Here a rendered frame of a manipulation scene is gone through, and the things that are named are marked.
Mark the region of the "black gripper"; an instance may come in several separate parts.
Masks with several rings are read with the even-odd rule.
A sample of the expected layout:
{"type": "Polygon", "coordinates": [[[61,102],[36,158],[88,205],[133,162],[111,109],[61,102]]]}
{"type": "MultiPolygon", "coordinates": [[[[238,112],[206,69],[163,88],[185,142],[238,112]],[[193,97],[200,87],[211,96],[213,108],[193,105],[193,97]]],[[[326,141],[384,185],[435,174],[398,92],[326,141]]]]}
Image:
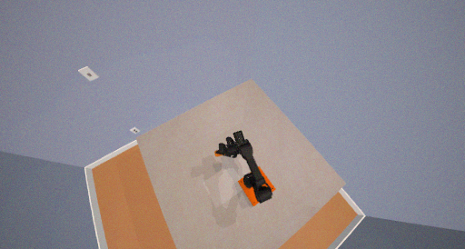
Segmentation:
{"type": "Polygon", "coordinates": [[[221,154],[223,156],[228,156],[228,157],[231,157],[231,155],[233,155],[232,158],[236,158],[239,153],[237,152],[237,149],[235,146],[236,144],[226,147],[225,144],[220,143],[219,150],[216,151],[215,153],[221,154]]]}

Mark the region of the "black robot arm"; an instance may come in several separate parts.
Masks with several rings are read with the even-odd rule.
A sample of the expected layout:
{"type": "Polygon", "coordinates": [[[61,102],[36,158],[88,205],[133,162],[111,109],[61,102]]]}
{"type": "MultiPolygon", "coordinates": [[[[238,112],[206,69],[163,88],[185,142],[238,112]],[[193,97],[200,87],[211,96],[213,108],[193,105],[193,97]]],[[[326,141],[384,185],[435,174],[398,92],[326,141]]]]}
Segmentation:
{"type": "MultiPolygon", "coordinates": [[[[252,154],[252,145],[248,141],[248,139],[244,140],[242,131],[238,131],[233,133],[236,149],[237,152],[242,156],[244,160],[246,160],[247,164],[249,165],[251,172],[244,175],[243,182],[247,188],[253,187],[254,195],[259,203],[263,203],[272,198],[272,189],[271,187],[266,184],[264,177],[260,171],[259,166],[256,164],[252,154]],[[248,144],[247,144],[248,143],[248,144]],[[263,185],[266,184],[266,185],[263,185]]],[[[226,138],[227,145],[231,146],[234,144],[234,141],[231,137],[226,138]]]]}

